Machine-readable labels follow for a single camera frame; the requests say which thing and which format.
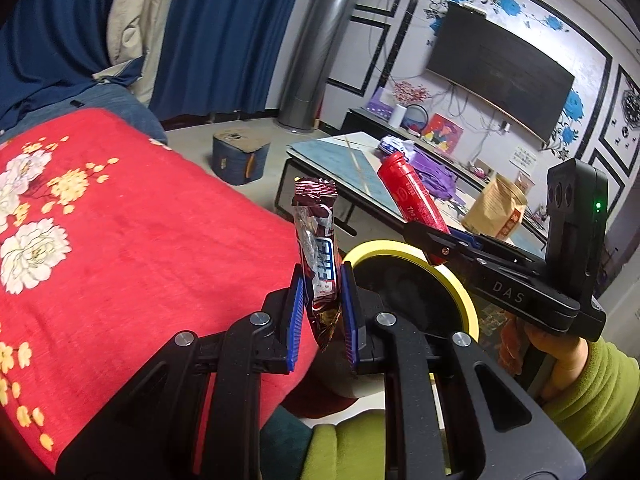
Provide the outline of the green sleeve right forearm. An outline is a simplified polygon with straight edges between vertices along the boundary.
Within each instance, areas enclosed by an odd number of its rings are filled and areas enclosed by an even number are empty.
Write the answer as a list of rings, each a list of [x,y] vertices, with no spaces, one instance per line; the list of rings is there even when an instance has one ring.
[[[639,363],[603,339],[588,349],[576,382],[544,404],[544,412],[593,466],[639,432]]]

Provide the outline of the person's right hand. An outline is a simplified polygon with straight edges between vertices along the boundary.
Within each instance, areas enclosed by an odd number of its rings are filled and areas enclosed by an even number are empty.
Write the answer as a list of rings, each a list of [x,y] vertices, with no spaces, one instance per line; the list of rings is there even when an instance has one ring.
[[[500,333],[501,347],[498,363],[509,374],[515,376],[522,371],[524,344],[548,354],[554,361],[551,372],[539,390],[539,397],[551,401],[578,379],[589,356],[589,344],[584,338],[574,335],[555,336],[526,323],[508,313],[508,319]]]

